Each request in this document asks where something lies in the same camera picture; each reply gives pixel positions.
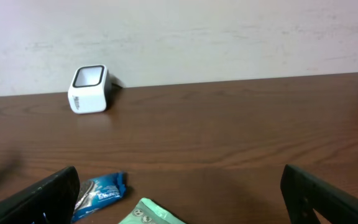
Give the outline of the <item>mint green wipes packet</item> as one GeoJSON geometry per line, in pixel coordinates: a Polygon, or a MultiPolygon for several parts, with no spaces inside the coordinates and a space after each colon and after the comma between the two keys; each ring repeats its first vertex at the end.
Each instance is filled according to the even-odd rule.
{"type": "Polygon", "coordinates": [[[139,200],[135,208],[119,224],[186,224],[149,198],[139,200]]]}

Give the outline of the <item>blue Oreo cookie pack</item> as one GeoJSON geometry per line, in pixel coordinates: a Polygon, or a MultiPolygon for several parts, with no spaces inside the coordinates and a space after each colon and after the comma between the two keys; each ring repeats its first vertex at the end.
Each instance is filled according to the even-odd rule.
{"type": "Polygon", "coordinates": [[[123,172],[117,172],[82,182],[71,223],[122,199],[126,192],[124,178],[123,172]]]}

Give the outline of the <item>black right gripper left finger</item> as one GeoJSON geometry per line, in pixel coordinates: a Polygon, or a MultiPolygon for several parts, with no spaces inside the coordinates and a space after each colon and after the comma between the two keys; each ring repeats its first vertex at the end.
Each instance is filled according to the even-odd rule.
{"type": "Polygon", "coordinates": [[[0,224],[71,222],[80,180],[68,166],[0,201],[0,224]]]}

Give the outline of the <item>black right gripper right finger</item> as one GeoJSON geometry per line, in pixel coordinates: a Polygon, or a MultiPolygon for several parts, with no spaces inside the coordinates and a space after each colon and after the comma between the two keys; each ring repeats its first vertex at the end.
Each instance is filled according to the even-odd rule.
{"type": "Polygon", "coordinates": [[[287,164],[280,189],[292,224],[319,223],[319,213],[330,223],[358,223],[358,198],[287,164]]]}

